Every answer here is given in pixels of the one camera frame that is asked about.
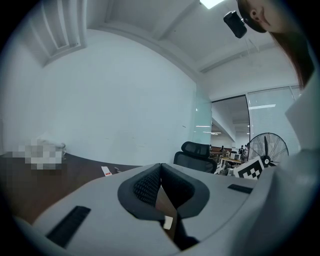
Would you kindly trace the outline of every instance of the red and white card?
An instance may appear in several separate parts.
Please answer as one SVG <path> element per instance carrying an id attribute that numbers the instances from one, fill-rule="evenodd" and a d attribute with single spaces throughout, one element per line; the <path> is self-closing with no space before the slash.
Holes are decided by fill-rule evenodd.
<path id="1" fill-rule="evenodd" d="M 103 171 L 104 176 L 111 176 L 112 175 L 112 173 L 110 172 L 110 170 L 107 166 L 101 166 L 101 169 Z"/>

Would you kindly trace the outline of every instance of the fan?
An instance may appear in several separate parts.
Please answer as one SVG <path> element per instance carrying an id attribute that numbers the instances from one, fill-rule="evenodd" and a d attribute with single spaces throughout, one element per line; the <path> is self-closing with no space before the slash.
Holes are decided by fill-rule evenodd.
<path id="1" fill-rule="evenodd" d="M 249 149 L 248 160 L 259 156 L 265 168 L 276 166 L 289 155 L 284 140 L 274 133 L 261 133 L 246 146 Z"/>

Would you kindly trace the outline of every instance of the ceiling light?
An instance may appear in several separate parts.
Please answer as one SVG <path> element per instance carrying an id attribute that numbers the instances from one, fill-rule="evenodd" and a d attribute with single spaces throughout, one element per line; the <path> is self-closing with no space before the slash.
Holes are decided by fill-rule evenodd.
<path id="1" fill-rule="evenodd" d="M 263 106 L 250 106 L 249 110 L 257 110 L 257 109 L 266 109 L 266 108 L 274 108 L 276 104 L 272 105 L 263 105 Z"/>
<path id="2" fill-rule="evenodd" d="M 208 9 L 211 9 L 212 7 L 216 6 L 217 4 L 221 3 L 223 0 L 200 0 L 200 2 L 207 7 Z"/>

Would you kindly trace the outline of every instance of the black slot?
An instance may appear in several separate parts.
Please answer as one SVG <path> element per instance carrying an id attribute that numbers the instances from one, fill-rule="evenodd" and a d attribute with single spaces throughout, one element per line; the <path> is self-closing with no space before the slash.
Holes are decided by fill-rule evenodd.
<path id="1" fill-rule="evenodd" d="M 46 237 L 55 244 L 65 248 L 90 211 L 91 209 L 84 206 L 74 207 Z"/>
<path id="2" fill-rule="evenodd" d="M 228 189 L 243 192 L 246 194 L 250 194 L 253 190 L 253 188 L 251 188 L 251 187 L 240 186 L 240 185 L 236 185 L 236 184 L 231 184 L 230 186 L 228 186 Z"/>

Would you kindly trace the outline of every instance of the office chair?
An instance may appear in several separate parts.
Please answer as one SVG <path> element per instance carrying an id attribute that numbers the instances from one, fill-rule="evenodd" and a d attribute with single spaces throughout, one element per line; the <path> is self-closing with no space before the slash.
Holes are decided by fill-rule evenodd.
<path id="1" fill-rule="evenodd" d="M 214 173 L 216 161 L 209 159 L 210 146 L 187 141 L 181 146 L 181 151 L 175 153 L 173 163 L 205 173 Z"/>

